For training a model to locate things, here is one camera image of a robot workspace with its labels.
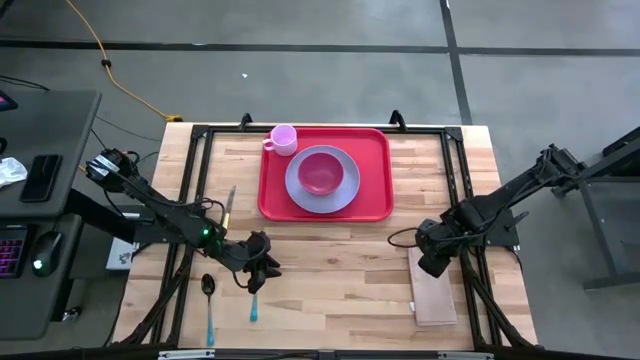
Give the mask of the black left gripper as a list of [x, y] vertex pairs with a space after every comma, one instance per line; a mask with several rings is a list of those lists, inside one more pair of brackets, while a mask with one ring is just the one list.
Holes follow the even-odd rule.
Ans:
[[269, 278], [277, 278], [282, 275], [277, 268], [279, 263], [268, 254], [271, 249], [270, 238], [264, 231], [252, 231], [251, 236], [240, 242], [247, 250], [247, 261], [241, 271], [250, 275], [247, 284], [238, 286], [248, 290], [250, 294], [256, 294]]

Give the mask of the beige napkin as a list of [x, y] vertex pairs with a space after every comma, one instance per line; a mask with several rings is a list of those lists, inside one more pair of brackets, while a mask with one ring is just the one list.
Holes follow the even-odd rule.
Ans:
[[408, 250], [416, 324], [420, 327], [456, 324], [457, 313], [448, 271], [434, 278], [419, 267], [420, 257], [421, 252], [417, 248]]

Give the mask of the spoon with teal handle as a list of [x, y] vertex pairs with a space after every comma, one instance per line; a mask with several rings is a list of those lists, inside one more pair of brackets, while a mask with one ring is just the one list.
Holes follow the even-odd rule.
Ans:
[[207, 345], [209, 347], [213, 347], [215, 343], [212, 315], [212, 296], [215, 287], [214, 278], [209, 273], [205, 273], [201, 278], [201, 290], [207, 297]]

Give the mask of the knife with cream handle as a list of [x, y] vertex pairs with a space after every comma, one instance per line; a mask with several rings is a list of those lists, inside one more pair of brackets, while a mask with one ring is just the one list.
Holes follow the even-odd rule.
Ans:
[[228, 195], [228, 198], [227, 198], [226, 208], [225, 208], [224, 216], [223, 216], [223, 219], [222, 219], [222, 226], [225, 229], [229, 228], [229, 222], [230, 222], [231, 212], [232, 212], [234, 198], [235, 198], [235, 194], [236, 194], [236, 189], [237, 189], [237, 186], [234, 185], [231, 188], [231, 190], [229, 192], [229, 195]]

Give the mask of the lilac round plate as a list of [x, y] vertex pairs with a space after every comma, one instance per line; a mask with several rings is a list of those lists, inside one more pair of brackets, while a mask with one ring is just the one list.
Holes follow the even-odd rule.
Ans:
[[[343, 170], [343, 179], [337, 189], [328, 195], [315, 195], [307, 191], [299, 174], [304, 160], [310, 160], [313, 155], [331, 155]], [[344, 209], [359, 192], [361, 176], [355, 160], [345, 151], [329, 145], [317, 145], [302, 150], [287, 166], [285, 172], [285, 187], [296, 205], [315, 214], [330, 214]]]

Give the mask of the magenta bowl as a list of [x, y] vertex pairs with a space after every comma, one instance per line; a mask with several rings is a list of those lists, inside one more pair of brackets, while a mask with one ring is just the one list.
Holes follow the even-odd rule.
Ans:
[[309, 193], [317, 196], [332, 194], [341, 185], [344, 169], [341, 162], [325, 152], [305, 157], [298, 168], [298, 180]]

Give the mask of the pink mug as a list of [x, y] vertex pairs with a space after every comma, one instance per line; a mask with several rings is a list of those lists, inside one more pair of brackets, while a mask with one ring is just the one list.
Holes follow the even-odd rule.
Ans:
[[263, 140], [263, 148], [279, 156], [291, 156], [297, 151], [297, 130], [289, 124], [275, 126]]

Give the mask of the red plastic tray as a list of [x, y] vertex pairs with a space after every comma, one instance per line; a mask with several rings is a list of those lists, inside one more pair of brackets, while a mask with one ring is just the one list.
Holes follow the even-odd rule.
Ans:
[[[388, 217], [394, 206], [389, 141], [372, 128], [313, 128], [297, 130], [298, 152], [282, 157], [263, 151], [259, 176], [258, 208], [272, 221], [378, 222]], [[344, 209], [315, 214], [302, 209], [290, 198], [285, 172], [290, 161], [312, 146], [329, 145], [349, 154], [359, 167], [361, 183], [356, 198]]]

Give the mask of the white printed box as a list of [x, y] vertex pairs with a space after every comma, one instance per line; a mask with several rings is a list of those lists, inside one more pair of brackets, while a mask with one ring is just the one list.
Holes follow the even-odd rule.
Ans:
[[109, 271], [129, 271], [131, 269], [132, 258], [138, 248], [138, 243], [129, 243], [119, 238], [114, 238], [105, 269]]

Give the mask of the black computer mouse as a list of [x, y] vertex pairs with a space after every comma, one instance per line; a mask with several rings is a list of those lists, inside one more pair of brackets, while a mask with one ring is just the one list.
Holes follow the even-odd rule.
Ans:
[[63, 234], [49, 231], [41, 235], [35, 242], [31, 254], [31, 269], [37, 277], [48, 277], [59, 265]]

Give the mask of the white crumpled tissue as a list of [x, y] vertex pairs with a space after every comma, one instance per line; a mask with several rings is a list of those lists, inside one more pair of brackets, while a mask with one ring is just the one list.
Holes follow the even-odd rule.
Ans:
[[13, 157], [0, 160], [0, 188], [24, 181], [28, 176], [25, 166]]

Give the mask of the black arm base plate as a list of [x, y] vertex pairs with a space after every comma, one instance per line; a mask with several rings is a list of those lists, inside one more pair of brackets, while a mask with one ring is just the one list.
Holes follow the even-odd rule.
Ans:
[[519, 244], [516, 229], [518, 222], [519, 218], [510, 209], [506, 209], [479, 229], [465, 230], [461, 235], [456, 235], [455, 239], [466, 241], [471, 246], [516, 246]]
[[126, 210], [128, 219], [135, 225], [134, 240], [140, 243], [171, 243], [199, 246], [203, 231], [210, 228], [201, 217], [185, 210], [161, 210], [133, 206]]

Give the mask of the silver metal bracket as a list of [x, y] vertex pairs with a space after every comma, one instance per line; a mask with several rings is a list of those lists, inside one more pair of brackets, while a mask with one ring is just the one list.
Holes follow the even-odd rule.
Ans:
[[215, 360], [214, 349], [176, 349], [161, 351], [157, 360]]
[[439, 352], [437, 355], [438, 360], [495, 360], [494, 355], [490, 353], [482, 352]]

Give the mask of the black aluminium table frame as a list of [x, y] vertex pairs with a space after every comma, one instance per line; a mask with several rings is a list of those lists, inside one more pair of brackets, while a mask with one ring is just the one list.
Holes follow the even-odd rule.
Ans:
[[499, 175], [484, 126], [415, 125], [399, 132], [386, 124], [390, 141], [394, 208], [377, 223], [312, 224], [272, 222], [258, 210], [261, 141], [267, 128], [216, 124], [210, 158], [196, 156], [207, 169], [204, 192], [227, 200], [236, 185], [230, 233], [239, 239], [253, 230], [267, 233], [282, 275], [258, 292], [258, 320], [249, 321], [252, 296], [214, 260], [196, 257], [184, 291], [165, 312], [161, 334], [173, 325], [178, 342], [200, 347], [207, 332], [207, 297], [201, 278], [215, 280], [213, 327], [218, 348], [334, 350], [469, 350], [479, 329], [492, 343], [506, 338], [484, 305], [469, 305], [470, 287], [458, 262], [449, 268], [457, 323], [420, 327], [410, 306], [408, 255], [388, 244], [401, 231], [446, 210], [467, 193], [498, 188]]

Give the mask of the grey metal table frame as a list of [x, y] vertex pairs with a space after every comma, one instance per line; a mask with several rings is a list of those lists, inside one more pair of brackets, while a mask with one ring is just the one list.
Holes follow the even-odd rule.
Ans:
[[640, 126], [606, 146], [592, 165], [580, 163], [578, 178], [552, 189], [562, 198], [580, 192], [608, 275], [583, 284], [587, 291], [640, 285], [640, 262], [626, 254], [640, 247]]

